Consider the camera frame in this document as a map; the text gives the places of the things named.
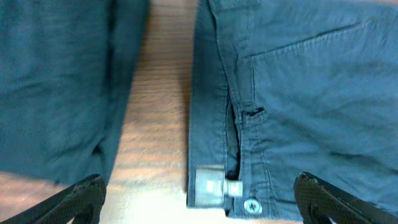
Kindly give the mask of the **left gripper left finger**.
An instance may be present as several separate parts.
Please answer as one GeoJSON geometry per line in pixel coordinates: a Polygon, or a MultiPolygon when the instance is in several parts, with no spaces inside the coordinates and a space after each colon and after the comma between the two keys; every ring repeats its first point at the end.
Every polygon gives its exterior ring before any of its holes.
{"type": "Polygon", "coordinates": [[[93,174],[2,224],[98,224],[106,198],[104,179],[93,174]]]}

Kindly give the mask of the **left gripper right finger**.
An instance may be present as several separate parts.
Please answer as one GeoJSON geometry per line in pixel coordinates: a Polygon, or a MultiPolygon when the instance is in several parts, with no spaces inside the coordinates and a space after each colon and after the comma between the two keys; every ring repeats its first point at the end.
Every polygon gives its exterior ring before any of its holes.
{"type": "Polygon", "coordinates": [[[397,224],[397,217],[309,173],[294,183],[303,224],[397,224]]]}

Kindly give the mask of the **navy blue shorts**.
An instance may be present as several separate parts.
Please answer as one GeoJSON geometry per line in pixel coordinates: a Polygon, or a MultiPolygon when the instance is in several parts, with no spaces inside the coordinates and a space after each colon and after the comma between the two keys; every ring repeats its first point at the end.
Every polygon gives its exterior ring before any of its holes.
{"type": "Polygon", "coordinates": [[[397,213],[397,5],[201,0],[188,208],[300,220],[303,171],[397,213]]]}

